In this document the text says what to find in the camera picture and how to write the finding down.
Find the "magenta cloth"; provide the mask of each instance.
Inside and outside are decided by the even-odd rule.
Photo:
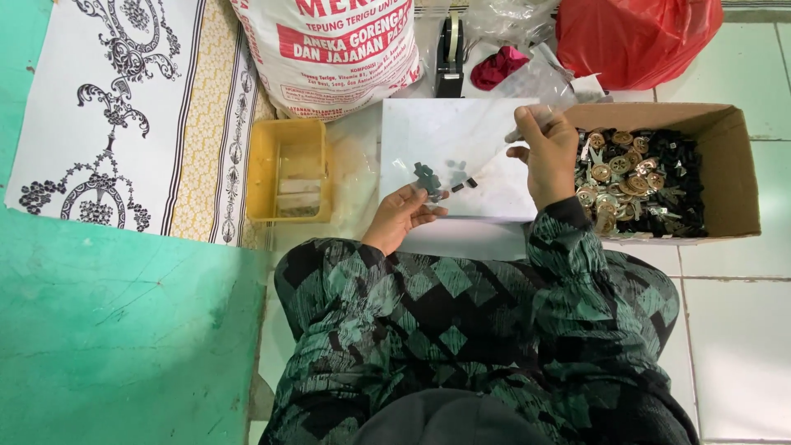
[[[484,91],[490,91],[529,61],[530,59],[516,48],[502,47],[497,54],[490,55],[483,62],[475,65],[470,73],[470,82]]]

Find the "green floor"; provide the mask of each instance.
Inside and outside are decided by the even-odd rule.
[[[0,0],[0,197],[51,8]],[[244,442],[260,255],[5,206],[0,233],[0,443]]]

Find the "yellow tray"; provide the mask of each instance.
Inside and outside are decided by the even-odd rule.
[[[280,175],[320,180],[314,216],[277,217]],[[252,126],[247,177],[247,217],[252,221],[326,223],[332,216],[332,148],[318,119],[259,120]]]

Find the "cardboard box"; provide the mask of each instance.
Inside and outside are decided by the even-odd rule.
[[[615,127],[670,128],[698,141],[702,155],[703,222],[708,238],[603,237],[622,244],[695,245],[761,234],[758,183],[744,114],[733,105],[618,103],[576,105],[566,112],[572,125],[585,130]]]

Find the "white tile floor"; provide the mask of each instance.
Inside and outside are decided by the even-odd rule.
[[[763,235],[681,248],[606,245],[656,265],[683,290],[688,323],[686,317],[679,319],[660,364],[704,442],[791,442],[791,330],[785,329],[791,314],[791,85],[786,61],[791,63],[791,25],[726,23],[686,73],[656,88],[658,101],[726,103],[744,110],[754,139]],[[653,101],[654,91],[614,96]],[[268,300],[259,372],[275,388],[293,340],[276,297]]]

